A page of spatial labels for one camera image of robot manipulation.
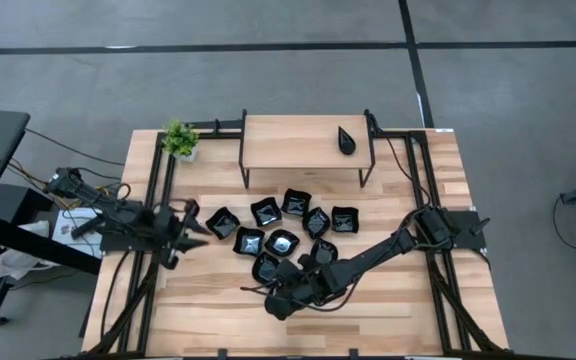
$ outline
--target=white cloth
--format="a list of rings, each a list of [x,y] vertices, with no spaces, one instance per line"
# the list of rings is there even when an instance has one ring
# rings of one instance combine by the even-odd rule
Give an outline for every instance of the white cloth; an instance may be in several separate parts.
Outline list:
[[[19,228],[44,237],[48,237],[50,233],[50,224],[48,221],[21,225]],[[34,256],[13,249],[7,249],[4,253],[0,254],[0,277],[12,276],[16,280],[19,280],[29,271],[46,270],[52,267],[33,268],[39,262],[42,262],[41,259]]]

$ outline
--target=black ceramic dish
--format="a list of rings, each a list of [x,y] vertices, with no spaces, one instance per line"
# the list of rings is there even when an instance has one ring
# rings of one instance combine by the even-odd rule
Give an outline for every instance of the black ceramic dish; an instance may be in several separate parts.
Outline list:
[[[337,260],[339,251],[335,244],[317,239],[310,250],[310,256],[320,265],[325,265]]]
[[[232,251],[241,255],[257,256],[261,253],[261,246],[264,242],[264,233],[259,229],[248,229],[240,227],[237,230],[237,240]]]
[[[260,284],[267,284],[275,278],[279,260],[269,254],[261,253],[252,266],[252,277]]]
[[[355,208],[332,208],[332,231],[354,232],[359,231],[359,210]]]
[[[286,214],[303,217],[308,212],[311,198],[312,196],[307,192],[288,189],[284,194],[284,203],[281,205],[281,211]]]
[[[266,226],[281,220],[281,211],[274,197],[267,197],[260,202],[250,204],[252,216],[258,227]]]
[[[208,229],[217,235],[219,240],[227,238],[239,225],[239,219],[225,207],[217,210],[215,215],[206,221]]]
[[[330,218],[320,207],[308,212],[301,223],[311,239],[320,238],[330,229]]]
[[[269,253],[281,257],[290,256],[299,245],[299,238],[290,231],[277,229],[270,234],[264,244]]]

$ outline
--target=wooden tabletop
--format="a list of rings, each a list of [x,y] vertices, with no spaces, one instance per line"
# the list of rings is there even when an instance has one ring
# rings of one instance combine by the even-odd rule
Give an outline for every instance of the wooden tabletop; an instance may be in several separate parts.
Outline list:
[[[339,151],[339,127],[355,141],[351,155]],[[248,115],[244,134],[247,169],[367,169],[371,164],[364,115]]]
[[[442,205],[469,208],[472,201],[455,134],[434,130],[427,134]],[[133,199],[145,196],[156,136],[156,131],[133,133],[123,175],[123,181],[132,186]],[[393,145],[407,169],[403,141],[393,140]],[[239,140],[200,141],[197,161],[177,165],[171,197],[197,199],[200,221],[227,206],[246,227],[254,227],[249,207],[252,202],[275,196],[281,204],[288,187],[309,192],[313,195],[311,207],[321,206],[327,213],[333,206],[356,207],[361,224],[358,234],[329,231],[323,236],[337,245],[341,258],[354,256],[388,237],[402,217],[415,208],[411,183],[397,168],[385,140],[375,140],[377,164],[363,189],[357,183],[356,171],[308,169],[260,172],[251,178],[246,190],[237,165],[238,148]],[[425,178],[421,156],[417,155],[421,177]],[[156,199],[161,197],[165,169],[164,159]],[[280,226],[264,230],[269,234],[279,227],[301,239],[293,260],[310,251],[312,241],[298,219],[285,216]],[[349,303],[337,312],[302,310],[281,322],[266,313],[262,297],[239,290],[240,286],[256,285],[250,274],[254,258],[235,254],[232,237],[223,241],[215,236],[206,238],[210,246],[180,254],[175,270],[160,268],[149,356],[215,356],[220,348],[227,348],[232,356],[347,355],[349,348],[358,348],[364,355],[441,353],[422,253],[398,256],[367,273]],[[99,341],[100,318],[120,257],[120,253],[104,257],[84,350]],[[467,250],[454,250],[453,257],[464,305],[494,342],[507,346],[486,263]],[[107,328],[123,309],[131,267],[132,255],[120,269]],[[446,309],[452,346],[458,348],[454,315],[447,303]],[[139,310],[136,316],[141,318]],[[136,347],[138,323],[133,321],[129,349]]]

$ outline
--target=wooden shelf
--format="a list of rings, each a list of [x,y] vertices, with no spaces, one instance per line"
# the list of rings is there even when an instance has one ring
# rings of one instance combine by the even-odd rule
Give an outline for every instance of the wooden shelf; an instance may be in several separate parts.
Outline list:
[[[337,145],[341,126],[357,144]],[[242,164],[246,169],[368,169],[370,139],[364,115],[248,115]]]

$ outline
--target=gray floor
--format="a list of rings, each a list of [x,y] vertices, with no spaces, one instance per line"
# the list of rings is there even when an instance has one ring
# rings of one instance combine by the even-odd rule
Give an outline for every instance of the gray floor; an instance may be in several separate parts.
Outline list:
[[[576,40],[576,1],[409,3],[418,41]],[[403,39],[397,2],[386,0],[0,0],[0,47]],[[576,251],[551,223],[557,193],[576,186],[576,49],[420,56],[436,126],[457,131],[474,202],[492,218],[486,236],[512,348],[576,357]],[[384,126],[421,126],[403,50],[0,56],[0,109],[29,112],[31,128],[114,160],[133,129],[173,116],[234,118],[243,107],[370,108]],[[42,177],[62,165],[121,173],[30,134],[15,157]],[[576,206],[560,210],[576,243]],[[93,289],[79,274],[12,293],[0,359],[76,353]]]

